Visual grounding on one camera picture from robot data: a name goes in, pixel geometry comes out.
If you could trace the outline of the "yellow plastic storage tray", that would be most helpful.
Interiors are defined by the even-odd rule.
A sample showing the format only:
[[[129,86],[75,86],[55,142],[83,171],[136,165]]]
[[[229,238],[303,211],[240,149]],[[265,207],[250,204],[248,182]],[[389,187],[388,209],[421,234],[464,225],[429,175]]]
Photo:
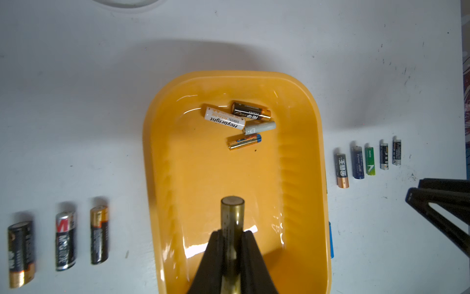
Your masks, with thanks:
[[[205,120],[235,101],[272,113],[260,143],[231,151],[242,131]],[[332,269],[323,133],[318,106],[295,78],[276,72],[192,72],[167,83],[143,126],[144,165],[157,288],[190,288],[220,201],[244,199],[253,232],[281,294],[327,294]]]

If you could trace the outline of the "green battery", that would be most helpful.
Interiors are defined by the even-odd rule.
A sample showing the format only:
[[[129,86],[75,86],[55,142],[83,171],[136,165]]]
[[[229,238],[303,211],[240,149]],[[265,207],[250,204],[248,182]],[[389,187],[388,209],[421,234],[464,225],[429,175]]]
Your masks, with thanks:
[[[375,176],[375,154],[373,147],[365,148],[366,173],[368,176]]]

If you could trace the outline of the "white cup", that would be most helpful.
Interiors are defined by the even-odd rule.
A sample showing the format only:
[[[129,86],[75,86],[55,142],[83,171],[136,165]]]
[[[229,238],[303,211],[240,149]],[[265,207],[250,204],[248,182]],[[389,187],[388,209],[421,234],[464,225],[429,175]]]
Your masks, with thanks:
[[[157,6],[164,1],[161,0],[94,0],[103,6],[115,9],[141,9],[146,7]]]

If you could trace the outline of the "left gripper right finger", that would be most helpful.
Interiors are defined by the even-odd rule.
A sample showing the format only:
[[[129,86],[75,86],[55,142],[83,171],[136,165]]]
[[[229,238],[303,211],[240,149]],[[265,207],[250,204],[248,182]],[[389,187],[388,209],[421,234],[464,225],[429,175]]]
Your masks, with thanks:
[[[241,237],[241,293],[278,294],[251,231]]]

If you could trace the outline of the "white rectangular battery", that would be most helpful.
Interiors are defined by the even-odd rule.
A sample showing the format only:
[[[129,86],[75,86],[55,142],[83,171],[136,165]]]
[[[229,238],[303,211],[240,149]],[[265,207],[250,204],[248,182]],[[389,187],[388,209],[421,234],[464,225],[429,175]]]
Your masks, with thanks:
[[[207,107],[204,118],[207,121],[228,126],[234,129],[243,130],[246,126],[246,121],[243,117],[238,117],[219,109],[214,109],[212,107]]]

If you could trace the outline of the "black red silver battery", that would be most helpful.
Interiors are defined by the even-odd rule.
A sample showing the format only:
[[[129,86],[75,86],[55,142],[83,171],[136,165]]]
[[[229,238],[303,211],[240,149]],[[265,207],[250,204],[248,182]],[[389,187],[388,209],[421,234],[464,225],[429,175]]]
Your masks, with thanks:
[[[68,270],[75,265],[76,218],[75,211],[64,211],[56,215],[56,271]]]

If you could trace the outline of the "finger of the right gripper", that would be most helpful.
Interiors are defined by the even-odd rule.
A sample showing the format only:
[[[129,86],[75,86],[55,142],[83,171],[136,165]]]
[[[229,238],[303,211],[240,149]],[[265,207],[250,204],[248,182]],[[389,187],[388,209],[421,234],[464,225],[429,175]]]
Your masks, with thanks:
[[[443,233],[466,256],[470,255],[470,234],[432,207],[441,207],[466,225],[470,224],[470,182],[424,178],[407,191],[405,202]]]

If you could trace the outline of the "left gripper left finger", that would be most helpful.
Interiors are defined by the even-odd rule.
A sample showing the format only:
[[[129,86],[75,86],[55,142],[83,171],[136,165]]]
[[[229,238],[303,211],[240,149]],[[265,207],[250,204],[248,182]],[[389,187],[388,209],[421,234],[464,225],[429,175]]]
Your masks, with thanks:
[[[223,233],[211,233],[208,245],[187,294],[220,294],[223,267]]]

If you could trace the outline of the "black white slim battery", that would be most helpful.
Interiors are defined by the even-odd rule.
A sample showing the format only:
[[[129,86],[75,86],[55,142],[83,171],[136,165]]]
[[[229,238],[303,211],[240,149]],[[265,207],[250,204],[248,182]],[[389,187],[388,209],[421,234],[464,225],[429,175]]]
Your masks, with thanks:
[[[380,159],[380,169],[388,170],[389,169],[389,145],[387,143],[380,143],[379,146],[379,159]]]

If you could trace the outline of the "dark blue battery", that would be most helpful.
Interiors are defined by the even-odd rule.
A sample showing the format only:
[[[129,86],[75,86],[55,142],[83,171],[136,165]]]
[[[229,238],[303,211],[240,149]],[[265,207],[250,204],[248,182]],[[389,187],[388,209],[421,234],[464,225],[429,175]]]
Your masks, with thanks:
[[[357,180],[363,180],[364,175],[364,160],[362,155],[362,148],[359,146],[354,146],[351,148],[352,155],[352,173],[353,177]]]

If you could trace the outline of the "black copper battery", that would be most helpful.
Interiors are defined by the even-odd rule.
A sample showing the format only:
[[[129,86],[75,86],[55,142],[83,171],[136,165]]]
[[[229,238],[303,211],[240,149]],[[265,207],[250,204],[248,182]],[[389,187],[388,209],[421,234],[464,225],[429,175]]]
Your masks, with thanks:
[[[339,188],[349,188],[348,171],[346,164],[346,155],[343,153],[334,154],[335,172],[337,177],[337,185]]]

